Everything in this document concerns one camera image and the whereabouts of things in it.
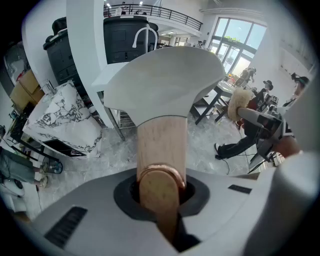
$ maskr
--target balcony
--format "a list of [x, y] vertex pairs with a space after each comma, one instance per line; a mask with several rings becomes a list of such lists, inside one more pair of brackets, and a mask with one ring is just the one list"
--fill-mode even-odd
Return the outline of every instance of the balcony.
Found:
[[184, 24], [197, 31], [200, 30], [202, 23], [190, 16], [182, 14], [175, 10], [170, 10], [167, 8], [162, 8], [153, 5], [139, 5], [139, 4], [117, 4], [113, 5], [112, 8], [105, 6], [103, 8], [103, 16], [114, 17], [116, 16], [117, 8], [122, 8], [122, 16], [132, 16], [132, 15], [142, 15], [142, 16], [152, 16], [159, 17], [163, 19], [168, 19], [177, 23]]

